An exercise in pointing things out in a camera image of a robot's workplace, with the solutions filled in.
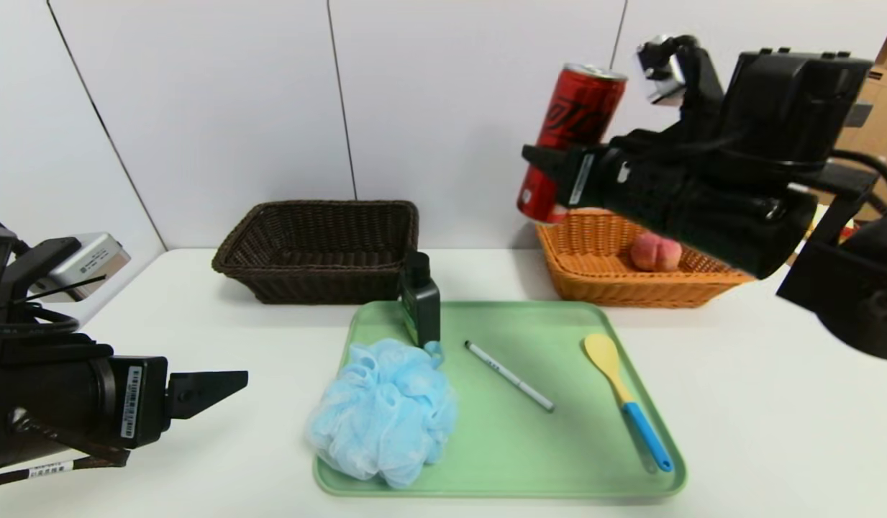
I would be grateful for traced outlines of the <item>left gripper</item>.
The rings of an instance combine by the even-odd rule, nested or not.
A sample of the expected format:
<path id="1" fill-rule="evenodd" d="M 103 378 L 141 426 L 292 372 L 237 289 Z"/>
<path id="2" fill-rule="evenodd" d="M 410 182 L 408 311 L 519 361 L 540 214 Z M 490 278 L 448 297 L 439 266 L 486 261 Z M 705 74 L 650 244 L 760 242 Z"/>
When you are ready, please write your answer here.
<path id="1" fill-rule="evenodd" d="M 111 356 L 0 368 L 0 469 L 66 450 L 16 420 L 88 445 L 133 450 L 160 439 L 169 419 L 193 419 L 248 386 L 249 371 L 172 373 L 162 357 Z"/>

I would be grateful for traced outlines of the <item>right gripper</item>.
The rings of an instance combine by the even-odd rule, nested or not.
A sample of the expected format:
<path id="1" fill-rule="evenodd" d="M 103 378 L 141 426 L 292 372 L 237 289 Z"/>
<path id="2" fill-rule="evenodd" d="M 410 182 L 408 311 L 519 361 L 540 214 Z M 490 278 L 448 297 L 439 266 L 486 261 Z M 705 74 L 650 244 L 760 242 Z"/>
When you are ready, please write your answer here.
<path id="1" fill-rule="evenodd" d="M 523 145 L 532 183 L 558 186 L 571 209 L 608 209 L 668 238 L 699 233 L 699 181 L 683 157 L 679 131 L 634 129 L 597 145 L 568 150 Z"/>

